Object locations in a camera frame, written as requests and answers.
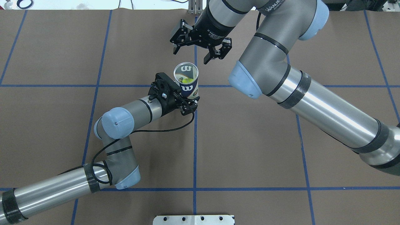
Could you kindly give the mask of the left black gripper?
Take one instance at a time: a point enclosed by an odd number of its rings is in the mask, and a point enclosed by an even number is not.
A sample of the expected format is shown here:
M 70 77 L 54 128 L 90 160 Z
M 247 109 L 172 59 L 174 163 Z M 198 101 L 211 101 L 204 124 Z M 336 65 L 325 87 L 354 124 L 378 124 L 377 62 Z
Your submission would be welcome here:
M 181 110 L 181 115 L 194 113 L 198 107 L 200 96 L 189 99 L 178 97 L 181 87 L 176 84 L 166 73 L 156 73 L 155 81 L 151 83 L 148 95 L 150 99 L 157 99 L 161 104 L 162 114 L 169 114 L 175 109 Z

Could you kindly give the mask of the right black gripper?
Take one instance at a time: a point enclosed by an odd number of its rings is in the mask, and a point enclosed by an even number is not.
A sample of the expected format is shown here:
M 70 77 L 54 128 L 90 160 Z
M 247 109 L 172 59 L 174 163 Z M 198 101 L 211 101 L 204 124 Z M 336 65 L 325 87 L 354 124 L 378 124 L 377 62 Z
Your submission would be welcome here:
M 208 49 L 209 53 L 204 57 L 204 64 L 216 58 L 224 59 L 232 49 L 232 39 L 226 38 L 232 30 L 233 27 L 220 24 L 210 12 L 203 12 L 193 27 L 186 20 L 180 19 L 170 35 L 170 43 L 174 47 L 173 54 L 176 55 L 179 49 L 187 46 L 191 40 L 192 44 Z M 221 48 L 216 49 L 215 46 L 220 44 Z

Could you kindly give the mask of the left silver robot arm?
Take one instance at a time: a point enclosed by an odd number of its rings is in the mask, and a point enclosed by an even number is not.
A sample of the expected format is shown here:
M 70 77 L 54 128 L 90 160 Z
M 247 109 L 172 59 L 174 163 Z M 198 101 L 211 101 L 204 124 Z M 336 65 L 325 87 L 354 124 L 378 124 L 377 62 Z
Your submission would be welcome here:
M 1 91 L 1 224 L 34 215 L 117 184 L 139 182 L 129 134 L 181 114 L 199 99 L 184 98 L 174 78 L 153 76 L 144 97 L 95 115 L 101 87 L 43 85 Z

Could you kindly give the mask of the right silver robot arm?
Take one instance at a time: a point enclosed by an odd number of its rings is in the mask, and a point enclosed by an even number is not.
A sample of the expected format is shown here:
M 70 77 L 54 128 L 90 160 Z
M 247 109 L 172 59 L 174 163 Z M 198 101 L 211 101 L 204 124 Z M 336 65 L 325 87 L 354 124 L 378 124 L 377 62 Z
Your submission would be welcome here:
M 338 140 L 369 166 L 399 175 L 399 126 L 387 126 L 343 100 L 307 73 L 285 62 L 297 40 L 321 30 L 329 9 L 321 0 L 211 0 L 197 22 L 184 20 L 172 30 L 174 54 L 180 47 L 208 49 L 204 64 L 223 59 L 231 47 L 228 34 L 256 8 L 265 19 L 236 62 L 228 81 L 244 95 L 266 95 L 278 105 Z

